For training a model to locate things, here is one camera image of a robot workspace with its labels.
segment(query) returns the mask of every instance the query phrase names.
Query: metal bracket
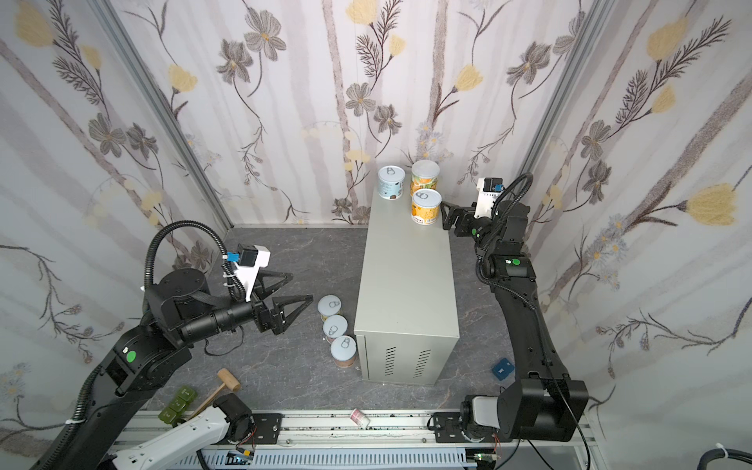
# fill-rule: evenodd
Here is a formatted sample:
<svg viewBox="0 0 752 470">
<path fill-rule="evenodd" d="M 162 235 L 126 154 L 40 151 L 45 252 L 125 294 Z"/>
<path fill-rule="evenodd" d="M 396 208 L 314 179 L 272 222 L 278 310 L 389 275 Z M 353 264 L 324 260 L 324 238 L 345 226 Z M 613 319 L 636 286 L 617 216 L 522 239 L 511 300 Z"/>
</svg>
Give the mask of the metal bracket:
<svg viewBox="0 0 752 470">
<path fill-rule="evenodd" d="M 282 424 L 282 414 L 253 413 L 253 421 L 256 422 L 256 433 L 253 435 L 254 444 L 276 445 Z"/>
<path fill-rule="evenodd" d="M 433 429 L 437 444 L 464 444 L 473 442 L 476 444 L 493 442 L 493 435 L 489 434 L 480 441 L 471 440 L 465 436 L 462 431 L 462 423 L 459 419 L 459 413 L 434 413 L 429 421 L 429 429 Z"/>
</svg>

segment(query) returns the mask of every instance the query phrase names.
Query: small cylinder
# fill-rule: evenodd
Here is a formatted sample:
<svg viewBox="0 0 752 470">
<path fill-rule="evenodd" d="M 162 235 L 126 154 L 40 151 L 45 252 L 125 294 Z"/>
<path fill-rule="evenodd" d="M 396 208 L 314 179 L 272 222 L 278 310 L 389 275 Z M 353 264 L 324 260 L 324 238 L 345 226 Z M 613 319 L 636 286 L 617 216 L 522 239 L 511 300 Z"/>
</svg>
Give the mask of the small cylinder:
<svg viewBox="0 0 752 470">
<path fill-rule="evenodd" d="M 410 196 L 421 189 L 435 190 L 440 168 L 432 160 L 418 160 L 411 168 Z"/>
<path fill-rule="evenodd" d="M 332 315 L 324 322 L 324 335 L 329 343 L 344 335 L 347 331 L 347 320 L 341 315 Z"/>
<path fill-rule="evenodd" d="M 431 225 L 438 219 L 441 194 L 435 190 L 418 190 L 413 194 L 413 220 L 420 225 Z"/>
<path fill-rule="evenodd" d="M 329 294 L 319 300 L 319 314 L 321 315 L 321 321 L 325 322 L 327 318 L 339 313 L 339 309 L 342 307 L 342 301 L 337 296 Z"/>
<path fill-rule="evenodd" d="M 358 347 L 355 339 L 350 336 L 340 336 L 332 342 L 332 357 L 338 367 L 346 368 L 355 363 Z"/>
<path fill-rule="evenodd" d="M 378 171 L 378 195 L 384 199 L 399 199 L 404 181 L 405 170 L 402 168 L 394 165 L 382 167 Z"/>
<path fill-rule="evenodd" d="M 363 412 L 358 408 L 355 408 L 353 412 L 350 413 L 350 419 L 353 421 L 353 423 L 357 424 L 362 429 L 367 428 L 371 423 L 371 420 L 367 416 L 365 416 Z"/>
</svg>

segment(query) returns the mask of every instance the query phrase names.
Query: white can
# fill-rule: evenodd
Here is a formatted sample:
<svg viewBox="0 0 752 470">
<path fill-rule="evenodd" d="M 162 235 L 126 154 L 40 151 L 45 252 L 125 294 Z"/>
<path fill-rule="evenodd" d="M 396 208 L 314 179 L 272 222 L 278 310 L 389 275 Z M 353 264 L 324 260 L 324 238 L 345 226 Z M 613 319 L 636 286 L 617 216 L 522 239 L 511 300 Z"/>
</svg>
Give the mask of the white can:
<svg viewBox="0 0 752 470">
<path fill-rule="evenodd" d="M 420 225 L 431 225 L 441 211 L 441 194 L 436 190 L 418 190 L 413 194 L 413 220 Z"/>
<path fill-rule="evenodd" d="M 339 309 L 342 306 L 342 301 L 337 296 L 329 294 L 319 300 L 319 314 L 321 315 L 321 321 L 325 322 L 327 318 L 339 313 Z"/>
<path fill-rule="evenodd" d="M 378 195 L 384 199 L 399 199 L 402 196 L 402 183 L 405 170 L 398 166 L 384 166 L 378 171 Z"/>
<path fill-rule="evenodd" d="M 350 367 L 355 363 L 358 346 L 350 336 L 340 336 L 332 342 L 332 357 L 338 367 Z"/>
<path fill-rule="evenodd" d="M 329 343 L 344 335 L 346 331 L 347 319 L 341 315 L 332 315 L 324 322 L 324 335 Z"/>
<path fill-rule="evenodd" d="M 432 160 L 418 160 L 415 162 L 411 168 L 410 196 L 423 188 L 435 190 L 440 170 L 438 163 Z"/>
</svg>

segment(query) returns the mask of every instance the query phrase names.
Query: pull-tab lid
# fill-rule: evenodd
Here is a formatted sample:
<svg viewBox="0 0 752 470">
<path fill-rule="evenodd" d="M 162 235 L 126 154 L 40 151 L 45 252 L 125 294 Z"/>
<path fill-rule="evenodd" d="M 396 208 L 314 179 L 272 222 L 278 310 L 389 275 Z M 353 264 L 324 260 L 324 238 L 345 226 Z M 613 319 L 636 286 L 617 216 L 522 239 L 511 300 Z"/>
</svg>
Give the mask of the pull-tab lid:
<svg viewBox="0 0 752 470">
<path fill-rule="evenodd" d="M 324 317 L 331 317 L 339 312 L 339 308 L 342 306 L 342 301 L 337 296 L 329 294 L 319 300 L 319 313 Z"/>
<path fill-rule="evenodd" d="M 405 170 L 394 165 L 384 166 L 378 171 L 378 177 L 387 183 L 399 183 L 405 179 Z"/>
<path fill-rule="evenodd" d="M 413 174 L 419 178 L 435 178 L 441 170 L 438 163 L 432 160 L 418 160 L 411 168 Z"/>
<path fill-rule="evenodd" d="M 324 335 L 339 338 L 347 331 L 347 319 L 341 315 L 332 315 L 324 322 Z"/>
<path fill-rule="evenodd" d="M 413 202 L 422 208 L 434 208 L 441 204 L 441 194 L 436 190 L 418 190 L 413 194 Z"/>
<path fill-rule="evenodd" d="M 332 357 L 338 361 L 347 361 L 355 356 L 358 346 L 350 336 L 340 336 L 332 343 Z"/>
</svg>

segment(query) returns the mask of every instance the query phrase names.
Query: orange can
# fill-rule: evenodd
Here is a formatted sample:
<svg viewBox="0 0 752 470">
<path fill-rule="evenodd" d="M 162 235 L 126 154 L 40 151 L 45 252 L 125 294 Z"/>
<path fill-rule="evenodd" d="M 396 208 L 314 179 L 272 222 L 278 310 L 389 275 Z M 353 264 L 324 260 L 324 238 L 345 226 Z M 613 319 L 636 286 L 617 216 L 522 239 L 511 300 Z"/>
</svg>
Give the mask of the orange can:
<svg viewBox="0 0 752 470">
<path fill-rule="evenodd" d="M 418 160 L 411 168 L 410 196 L 416 191 L 426 188 L 435 190 L 438 182 L 438 163 L 431 160 Z"/>
<path fill-rule="evenodd" d="M 413 220 L 420 225 L 431 225 L 438 219 L 441 194 L 436 190 L 422 189 L 413 194 Z"/>
</svg>

